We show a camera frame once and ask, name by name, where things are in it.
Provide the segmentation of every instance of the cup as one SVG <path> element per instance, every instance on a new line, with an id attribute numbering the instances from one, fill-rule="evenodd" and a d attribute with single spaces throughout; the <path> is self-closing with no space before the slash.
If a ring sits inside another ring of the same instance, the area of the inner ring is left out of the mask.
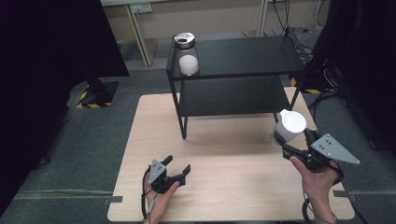
<path id="1" fill-rule="evenodd" d="M 276 114 L 277 124 L 272 134 L 272 142 L 281 147 L 297 137 L 306 128 L 306 120 L 303 115 L 295 111 L 282 110 Z"/>

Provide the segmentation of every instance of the hand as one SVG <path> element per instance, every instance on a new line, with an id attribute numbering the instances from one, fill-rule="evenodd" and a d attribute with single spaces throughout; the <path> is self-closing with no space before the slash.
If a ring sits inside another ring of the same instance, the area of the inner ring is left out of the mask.
<path id="1" fill-rule="evenodd" d="M 338 174 L 330 168 L 326 168 L 320 173 L 312 173 L 299 159 L 290 157 L 290 161 L 301 174 L 303 190 L 314 209 L 315 221 L 317 223 L 335 223 L 330 208 L 329 191 L 338 178 Z M 331 165 L 337 167 L 334 161 L 331 161 Z"/>
<path id="2" fill-rule="evenodd" d="M 146 218 L 145 224 L 158 224 L 160 223 L 163 215 L 168 208 L 168 204 L 172 198 L 172 195 L 177 190 L 180 183 L 177 181 L 175 182 L 165 194 L 157 194 L 154 190 L 152 190 L 151 185 L 149 184 L 149 173 L 146 175 L 146 193 L 148 204 L 151 204 L 152 200 L 155 198 L 155 204 L 151 210 L 151 213 Z"/>

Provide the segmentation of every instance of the power outlet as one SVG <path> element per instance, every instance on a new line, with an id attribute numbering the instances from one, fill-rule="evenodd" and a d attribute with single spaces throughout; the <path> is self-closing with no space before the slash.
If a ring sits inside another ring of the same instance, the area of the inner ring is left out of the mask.
<path id="1" fill-rule="evenodd" d="M 133 3 L 129 7 L 134 14 L 152 12 L 151 3 Z"/>

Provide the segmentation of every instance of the black stand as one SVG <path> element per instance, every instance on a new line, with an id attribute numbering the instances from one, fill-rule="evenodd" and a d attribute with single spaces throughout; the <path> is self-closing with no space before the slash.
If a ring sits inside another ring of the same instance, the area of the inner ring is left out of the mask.
<path id="1" fill-rule="evenodd" d="M 199 74 L 184 76 L 176 60 L 175 41 L 166 73 L 183 139 L 188 117 L 278 113 L 292 110 L 303 85 L 305 66 L 296 48 L 309 58 L 289 28 L 284 36 L 207 40 L 196 43 Z M 296 76 L 289 102 L 280 75 Z M 181 82 L 177 95 L 175 82 Z"/>
<path id="2" fill-rule="evenodd" d="M 114 94 L 119 85 L 118 81 L 101 82 L 97 80 L 95 84 L 88 86 L 81 99 L 79 100 L 78 108 L 97 108 L 111 106 Z"/>

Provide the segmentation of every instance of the wall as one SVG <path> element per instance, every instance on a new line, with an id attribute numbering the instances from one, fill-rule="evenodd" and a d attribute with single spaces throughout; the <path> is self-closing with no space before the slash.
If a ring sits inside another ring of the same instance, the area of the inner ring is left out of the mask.
<path id="1" fill-rule="evenodd" d="M 183 0 L 151 3 L 153 12 L 136 15 L 142 36 L 156 38 L 182 32 L 199 35 L 227 32 L 252 32 L 280 28 L 272 3 L 268 3 L 266 16 L 262 20 L 262 0 Z M 316 24 L 317 1 L 290 0 L 290 26 L 304 27 Z M 327 17 L 326 1 L 321 13 L 323 23 Z M 279 16 L 286 19 L 284 1 L 276 3 Z M 124 6 L 105 7 L 105 12 L 117 40 L 133 39 Z"/>

